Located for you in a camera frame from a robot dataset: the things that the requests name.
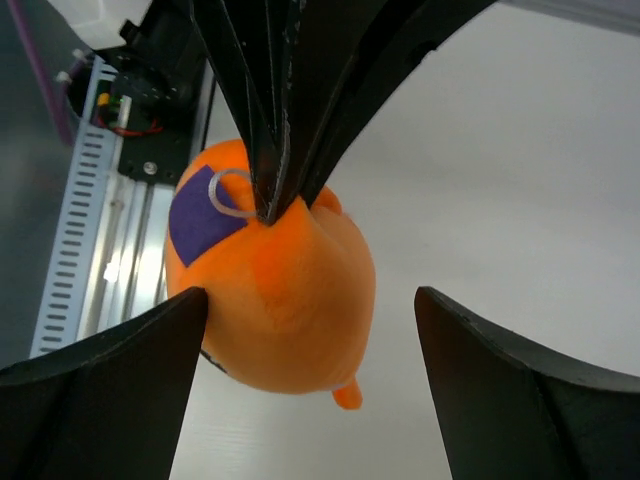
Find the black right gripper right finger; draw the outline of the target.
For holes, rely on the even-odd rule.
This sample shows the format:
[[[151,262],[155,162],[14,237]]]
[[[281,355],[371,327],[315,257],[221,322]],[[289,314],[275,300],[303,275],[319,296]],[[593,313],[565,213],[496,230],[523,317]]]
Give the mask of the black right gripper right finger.
[[[636,479],[639,379],[421,287],[416,324],[455,479]]]

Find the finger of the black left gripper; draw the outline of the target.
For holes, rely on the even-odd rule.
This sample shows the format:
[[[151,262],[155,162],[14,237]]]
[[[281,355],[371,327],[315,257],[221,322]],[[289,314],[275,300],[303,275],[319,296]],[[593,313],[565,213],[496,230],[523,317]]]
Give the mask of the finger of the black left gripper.
[[[191,16],[246,148],[257,217],[271,225],[279,154],[268,3],[193,1]]]
[[[337,163],[429,53],[487,1],[294,1],[285,30],[278,220],[312,204]]]

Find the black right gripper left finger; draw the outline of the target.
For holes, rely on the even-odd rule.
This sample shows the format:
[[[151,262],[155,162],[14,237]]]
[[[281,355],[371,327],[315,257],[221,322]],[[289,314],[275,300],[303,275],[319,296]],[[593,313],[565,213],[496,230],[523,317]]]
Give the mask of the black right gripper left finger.
[[[208,313],[191,288],[1,371],[4,479],[166,479]]]

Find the orange plush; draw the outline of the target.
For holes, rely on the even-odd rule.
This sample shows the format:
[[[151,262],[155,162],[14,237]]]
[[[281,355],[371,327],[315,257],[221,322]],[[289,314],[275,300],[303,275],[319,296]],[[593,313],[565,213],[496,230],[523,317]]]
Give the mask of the orange plush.
[[[167,292],[205,290],[204,356],[234,380],[272,393],[328,391],[356,410],[373,320],[367,242],[329,188],[295,199],[272,226],[255,216],[240,140],[201,152],[171,203]]]

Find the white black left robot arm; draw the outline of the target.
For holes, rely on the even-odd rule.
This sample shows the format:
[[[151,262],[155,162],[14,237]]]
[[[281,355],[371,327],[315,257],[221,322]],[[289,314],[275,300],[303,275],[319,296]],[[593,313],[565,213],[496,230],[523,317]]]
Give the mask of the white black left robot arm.
[[[178,110],[209,63],[249,157],[257,214],[312,204],[421,61],[484,1],[58,1],[130,95]]]

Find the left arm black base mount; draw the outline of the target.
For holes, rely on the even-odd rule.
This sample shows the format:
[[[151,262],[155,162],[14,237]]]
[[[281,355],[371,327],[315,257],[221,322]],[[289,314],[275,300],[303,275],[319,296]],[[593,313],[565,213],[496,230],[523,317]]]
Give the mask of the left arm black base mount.
[[[133,54],[111,58],[116,74],[98,88],[92,123],[123,139],[117,171],[174,187],[191,159],[204,58],[163,72]]]

